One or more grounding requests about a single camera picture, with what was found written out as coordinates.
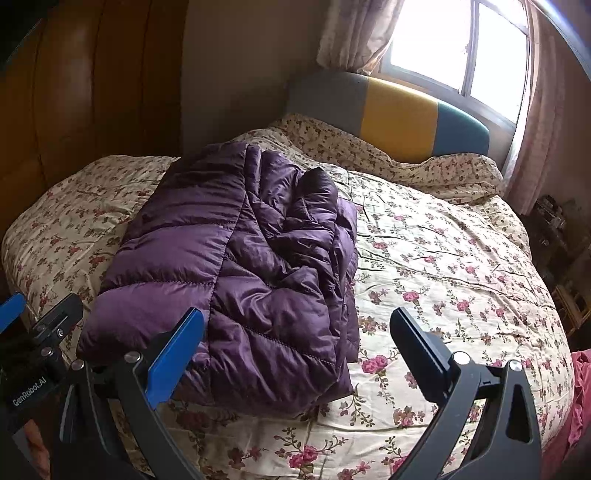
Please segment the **person's left hand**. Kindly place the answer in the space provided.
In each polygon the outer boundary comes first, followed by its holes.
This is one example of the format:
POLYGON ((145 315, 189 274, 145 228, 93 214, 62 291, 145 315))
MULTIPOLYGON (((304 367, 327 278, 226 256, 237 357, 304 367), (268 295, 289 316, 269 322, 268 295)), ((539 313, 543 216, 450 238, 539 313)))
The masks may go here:
POLYGON ((39 427, 33 420, 29 420, 24 425, 24 433, 35 470, 42 479, 49 480, 50 454, 44 445, 39 427))

